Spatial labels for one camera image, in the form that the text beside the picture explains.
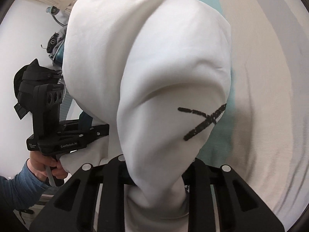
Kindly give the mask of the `blue sleeved left forearm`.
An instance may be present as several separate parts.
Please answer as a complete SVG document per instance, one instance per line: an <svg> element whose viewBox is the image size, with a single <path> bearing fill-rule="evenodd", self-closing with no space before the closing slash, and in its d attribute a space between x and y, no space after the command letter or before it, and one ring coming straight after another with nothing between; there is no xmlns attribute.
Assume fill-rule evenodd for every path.
<svg viewBox="0 0 309 232"><path fill-rule="evenodd" d="M50 187L49 183L41 181L32 173L28 161L13 179L1 176L1 210L26 210L36 204Z"/></svg>

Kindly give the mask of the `person's left hand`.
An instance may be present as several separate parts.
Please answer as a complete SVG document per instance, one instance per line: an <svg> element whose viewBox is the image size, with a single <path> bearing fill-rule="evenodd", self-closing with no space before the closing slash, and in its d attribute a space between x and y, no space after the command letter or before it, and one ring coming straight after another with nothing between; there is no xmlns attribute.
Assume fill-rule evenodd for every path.
<svg viewBox="0 0 309 232"><path fill-rule="evenodd" d="M57 179L65 179L68 176L60 161L56 161L52 157L44 156L39 151L31 151L29 154L29 159L27 160L28 169L32 174L39 179L41 182L46 181L47 167L53 168L51 174Z"/></svg>

